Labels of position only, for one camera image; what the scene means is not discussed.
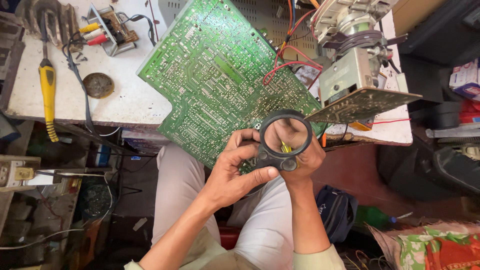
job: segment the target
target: shirt cuff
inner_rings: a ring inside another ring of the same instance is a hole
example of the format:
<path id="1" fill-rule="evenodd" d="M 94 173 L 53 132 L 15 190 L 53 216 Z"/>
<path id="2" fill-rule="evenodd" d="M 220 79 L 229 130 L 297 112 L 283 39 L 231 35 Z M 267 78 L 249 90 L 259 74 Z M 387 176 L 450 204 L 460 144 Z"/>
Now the shirt cuff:
<path id="1" fill-rule="evenodd" d="M 293 253 L 294 270 L 345 270 L 342 258 L 333 244 L 322 252 L 313 254 Z"/>

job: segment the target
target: pants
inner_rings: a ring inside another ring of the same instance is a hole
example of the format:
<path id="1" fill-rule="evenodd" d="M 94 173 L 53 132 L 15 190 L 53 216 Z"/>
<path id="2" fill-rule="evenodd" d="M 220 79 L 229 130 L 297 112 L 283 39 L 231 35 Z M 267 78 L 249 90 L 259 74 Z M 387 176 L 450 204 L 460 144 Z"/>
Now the pants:
<path id="1" fill-rule="evenodd" d="M 157 166 L 152 244 L 177 221 L 205 184 L 203 164 L 173 143 L 161 149 Z M 211 216 L 205 226 L 220 243 L 215 217 Z M 227 226 L 243 227 L 233 251 L 259 269 L 292 269 L 292 206 L 280 176 L 235 203 Z"/>

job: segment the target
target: black bag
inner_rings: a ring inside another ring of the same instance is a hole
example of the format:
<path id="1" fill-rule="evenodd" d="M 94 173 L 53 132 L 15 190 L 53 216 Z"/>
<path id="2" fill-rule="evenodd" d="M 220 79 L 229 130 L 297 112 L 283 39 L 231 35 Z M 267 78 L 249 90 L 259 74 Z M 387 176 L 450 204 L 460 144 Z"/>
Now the black bag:
<path id="1" fill-rule="evenodd" d="M 343 242 L 355 222 L 359 202 L 354 196 L 329 185 L 320 190 L 315 200 L 328 239 L 331 243 Z"/>

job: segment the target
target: green bottle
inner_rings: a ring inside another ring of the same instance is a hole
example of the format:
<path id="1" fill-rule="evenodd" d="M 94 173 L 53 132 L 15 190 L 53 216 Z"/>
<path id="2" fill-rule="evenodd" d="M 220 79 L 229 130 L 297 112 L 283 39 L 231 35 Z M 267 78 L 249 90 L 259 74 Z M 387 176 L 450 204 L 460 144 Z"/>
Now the green bottle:
<path id="1" fill-rule="evenodd" d="M 364 222 L 372 227 L 381 229 L 389 222 L 395 223 L 396 218 L 388 216 L 375 206 L 359 205 L 357 208 L 355 223 L 357 225 L 363 225 Z"/>

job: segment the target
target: printed circuit board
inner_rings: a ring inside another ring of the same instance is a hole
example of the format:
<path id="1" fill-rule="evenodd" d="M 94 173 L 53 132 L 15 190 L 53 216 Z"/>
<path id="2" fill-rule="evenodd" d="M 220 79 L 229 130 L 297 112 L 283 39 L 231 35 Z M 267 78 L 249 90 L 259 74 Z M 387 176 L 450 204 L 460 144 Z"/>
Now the printed circuit board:
<path id="1" fill-rule="evenodd" d="M 321 108 L 288 67 L 263 85 L 275 56 L 231 1 L 190 0 L 137 75 L 172 104 L 158 131 L 212 168 L 233 131 L 259 128 L 279 109 L 308 116 Z M 319 134 L 324 125 L 312 127 Z"/>

